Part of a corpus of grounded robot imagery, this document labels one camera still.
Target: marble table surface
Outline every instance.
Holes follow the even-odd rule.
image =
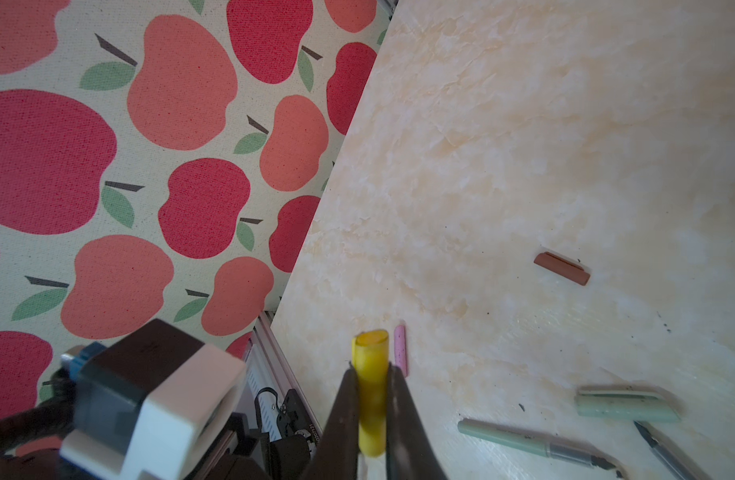
[[[575,413],[585,386],[663,393],[682,422],[656,429],[734,479],[735,2],[400,4],[272,327],[318,421],[353,335],[401,321],[451,479],[612,478],[466,417],[670,478],[633,425]]]

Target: apple pattern fabric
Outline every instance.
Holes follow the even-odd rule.
[[[375,0],[0,2],[0,418],[153,317],[242,355],[388,23]]]

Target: green highlighter cap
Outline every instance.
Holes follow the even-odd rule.
[[[679,422],[679,415],[665,398],[653,392],[633,390],[579,390],[575,408],[583,417]]]

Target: pen tip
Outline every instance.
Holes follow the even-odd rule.
[[[655,447],[658,445],[658,442],[653,438],[652,435],[650,435],[650,430],[645,428],[640,422],[634,422],[634,426],[637,427],[637,430],[639,430],[639,434],[645,439],[646,442],[648,442],[648,445],[650,447]]]
[[[600,467],[603,470],[612,470],[615,468],[615,465],[608,462],[607,459],[603,457],[593,456],[592,455],[592,465],[596,467]]]

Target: apple stem print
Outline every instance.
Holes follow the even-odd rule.
[[[173,320],[173,322],[181,322],[188,318],[192,318],[197,313],[202,312],[202,309],[205,308],[205,305],[208,304],[208,298],[210,296],[207,293],[189,290],[188,288],[186,289],[186,295],[196,296],[199,298],[192,300],[191,302],[186,303],[184,306],[182,306],[181,310],[176,313],[176,318]]]
[[[111,43],[108,43],[98,34],[95,35],[98,39],[98,45],[122,60],[122,62],[103,62],[88,68],[80,80],[80,88],[83,90],[103,91],[124,87],[132,81],[133,76],[136,74],[136,65],[138,65],[138,62]]]
[[[301,51],[298,53],[298,74],[301,75],[301,80],[308,91],[312,91],[312,87],[315,85],[315,71],[312,67],[312,61],[309,60],[310,56],[315,60],[322,58],[319,53],[301,45]]]
[[[122,195],[117,190],[113,190],[115,188],[137,192],[138,190],[141,190],[143,186],[122,184],[120,182],[104,182],[104,188],[101,189],[101,204],[104,206],[106,211],[109,212],[109,215],[122,225],[132,228],[132,221],[135,218],[132,205],[125,195]]]
[[[35,293],[19,303],[13,312],[12,320],[23,320],[45,313],[60,305],[66,298],[69,283],[55,282],[54,280],[35,278],[33,276],[27,276],[27,280],[32,285],[52,286],[53,288]]]
[[[248,115],[247,117],[248,124],[258,131],[247,134],[245,137],[240,138],[237,142],[237,145],[234,147],[235,154],[243,155],[253,153],[257,149],[264,146],[264,144],[266,143],[266,138],[269,135],[269,130],[267,130],[266,127],[250,118],[250,115]]]
[[[256,244],[256,236],[253,234],[252,228],[248,224],[258,225],[263,220],[257,218],[243,218],[240,217],[239,223],[237,224],[237,240],[242,244],[248,251],[253,251],[253,246]]]

